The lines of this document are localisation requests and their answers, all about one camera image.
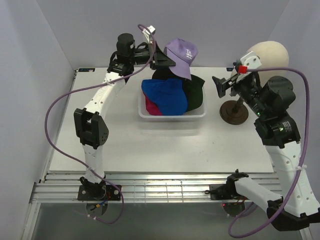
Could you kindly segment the aluminium rail frame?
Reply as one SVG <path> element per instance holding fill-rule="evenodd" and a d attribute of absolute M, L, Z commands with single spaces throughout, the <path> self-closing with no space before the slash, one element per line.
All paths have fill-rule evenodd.
<path fill-rule="evenodd" d="M 143 79 L 150 69 L 139 70 L 119 91 L 105 115 L 109 137 L 103 145 L 106 178 L 122 186 L 125 204 L 204 203 L 205 190 L 221 184 L 233 170 L 248 173 L 258 185 L 281 194 L 276 168 L 262 145 L 255 128 L 255 115 L 240 126 L 225 123 L 219 109 L 212 76 L 227 78 L 224 67 L 192 67 L 191 73 L 205 80 L 206 115 L 192 121 L 149 121 L 138 113 Z M 53 138 L 44 179 L 35 185 L 22 235 L 31 239 L 40 207 L 49 203 L 77 203 L 80 177 L 85 173 L 85 153 L 75 133 L 73 112 L 89 102 L 95 90 L 85 90 L 106 74 L 79 71 L 73 82 L 74 93 L 67 100 L 58 133 Z"/>

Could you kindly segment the dark green baseball cap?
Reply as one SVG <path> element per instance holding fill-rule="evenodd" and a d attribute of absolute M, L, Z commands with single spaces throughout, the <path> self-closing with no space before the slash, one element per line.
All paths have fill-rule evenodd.
<path fill-rule="evenodd" d="M 202 78 L 193 74 L 191 75 L 191 80 L 182 82 L 182 89 L 187 99 L 186 112 L 193 111 L 202 105 L 204 84 L 205 81 Z"/>

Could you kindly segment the blue baseball cap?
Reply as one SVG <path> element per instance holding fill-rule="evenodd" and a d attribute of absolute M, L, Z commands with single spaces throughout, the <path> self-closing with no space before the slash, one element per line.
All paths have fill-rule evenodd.
<path fill-rule="evenodd" d="M 181 79 L 144 79 L 141 90 L 158 106 L 162 116 L 181 116 L 187 110 L 188 102 Z"/>

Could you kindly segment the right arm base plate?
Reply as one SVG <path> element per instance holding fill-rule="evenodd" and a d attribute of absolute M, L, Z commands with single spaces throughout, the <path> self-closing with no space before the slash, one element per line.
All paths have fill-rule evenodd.
<path fill-rule="evenodd" d="M 205 190 L 206 195 L 210 195 L 211 200 L 235 200 L 242 201 L 247 198 L 238 194 L 234 189 L 227 186 L 227 184 L 210 184 L 209 189 Z"/>

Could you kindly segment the purple baseball cap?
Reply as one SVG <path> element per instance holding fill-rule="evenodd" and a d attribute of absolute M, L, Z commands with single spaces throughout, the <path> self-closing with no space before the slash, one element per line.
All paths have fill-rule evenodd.
<path fill-rule="evenodd" d="M 198 55 L 195 44 L 181 38 L 175 38 L 165 46 L 164 53 L 175 62 L 175 66 L 169 67 L 174 75 L 187 80 L 192 79 L 190 66 Z"/>

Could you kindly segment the magenta baseball cap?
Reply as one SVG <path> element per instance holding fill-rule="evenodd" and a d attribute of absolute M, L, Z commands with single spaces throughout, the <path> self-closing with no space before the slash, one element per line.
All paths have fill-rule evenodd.
<path fill-rule="evenodd" d="M 146 95 L 145 97 L 145 109 L 152 116 L 162 116 L 162 112 L 158 108 L 158 106 L 152 102 Z"/>

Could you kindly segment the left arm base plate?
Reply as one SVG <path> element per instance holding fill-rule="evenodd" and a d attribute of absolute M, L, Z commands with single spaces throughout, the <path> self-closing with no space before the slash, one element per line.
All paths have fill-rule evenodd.
<path fill-rule="evenodd" d="M 112 185 L 103 185 L 98 186 L 96 188 L 88 188 L 83 185 L 79 187 L 77 200 L 78 201 L 120 201 L 121 194 L 120 190 L 122 188 L 121 185 L 117 185 L 116 189 Z"/>

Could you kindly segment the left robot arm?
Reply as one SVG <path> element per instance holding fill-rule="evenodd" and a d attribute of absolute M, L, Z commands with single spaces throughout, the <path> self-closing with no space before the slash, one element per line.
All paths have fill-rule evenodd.
<path fill-rule="evenodd" d="M 148 38 L 146 42 L 135 46 L 132 34 L 118 36 L 116 51 L 110 58 L 109 67 L 100 87 L 84 108 L 74 111 L 76 136 L 82 144 L 85 164 L 88 165 L 85 175 L 80 178 L 83 191 L 95 200 L 105 197 L 107 192 L 104 182 L 103 145 L 107 142 L 109 129 L 105 116 L 111 103 L 134 72 L 135 65 L 145 64 L 150 60 L 153 70 L 173 67 L 175 62 L 167 57 L 157 44 Z"/>

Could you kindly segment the brown round stand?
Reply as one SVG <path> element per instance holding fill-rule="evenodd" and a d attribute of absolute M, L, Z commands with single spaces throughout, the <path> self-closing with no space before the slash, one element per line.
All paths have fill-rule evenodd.
<path fill-rule="evenodd" d="M 237 101 L 225 101 L 219 109 L 219 114 L 220 117 L 230 125 L 241 125 L 249 117 L 249 111 L 241 97 L 239 97 Z"/>

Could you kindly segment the clear plastic bin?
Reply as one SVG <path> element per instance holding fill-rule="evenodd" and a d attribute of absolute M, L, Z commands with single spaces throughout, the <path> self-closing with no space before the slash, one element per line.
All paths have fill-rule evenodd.
<path fill-rule="evenodd" d="M 207 113 L 204 85 L 202 90 L 203 90 L 203 103 L 197 109 L 191 110 L 189 112 L 185 112 L 183 115 L 150 115 L 146 110 L 145 96 L 142 92 L 141 85 L 140 85 L 140 90 L 138 94 L 138 114 L 142 119 L 146 121 L 156 121 L 156 122 L 163 122 L 163 121 L 183 122 L 183 121 L 199 120 L 202 117 L 204 117 Z"/>

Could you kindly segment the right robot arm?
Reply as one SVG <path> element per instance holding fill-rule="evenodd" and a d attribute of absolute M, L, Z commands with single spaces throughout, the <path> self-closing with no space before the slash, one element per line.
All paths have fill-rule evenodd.
<path fill-rule="evenodd" d="M 239 95 L 257 116 L 254 126 L 278 175 L 281 194 L 274 193 L 236 170 L 226 183 L 206 190 L 213 200 L 247 198 L 263 209 L 278 231 L 298 231 L 320 221 L 320 203 L 315 198 L 306 171 L 299 165 L 301 136 L 296 122 L 287 112 L 296 99 L 293 84 L 285 77 L 273 76 L 260 86 L 259 75 L 242 80 L 214 77 L 218 95 L 227 89 Z"/>

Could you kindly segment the beige mannequin head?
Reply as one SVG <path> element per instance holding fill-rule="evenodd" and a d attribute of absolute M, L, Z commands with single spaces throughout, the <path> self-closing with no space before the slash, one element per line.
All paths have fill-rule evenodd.
<path fill-rule="evenodd" d="M 246 53 L 253 51 L 260 59 L 260 68 L 279 68 L 289 66 L 289 54 L 287 49 L 277 41 L 263 41 L 250 47 Z M 263 87 L 267 81 L 274 77 L 285 77 L 286 70 L 259 71 L 260 84 Z"/>

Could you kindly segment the black baseball cap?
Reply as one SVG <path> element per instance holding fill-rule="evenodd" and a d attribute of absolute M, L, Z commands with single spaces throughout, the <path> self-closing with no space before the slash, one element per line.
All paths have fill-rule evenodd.
<path fill-rule="evenodd" d="M 152 75 L 152 79 L 155 80 L 168 80 L 168 79 L 175 79 L 176 75 L 171 72 L 169 68 L 157 69 L 154 71 Z"/>

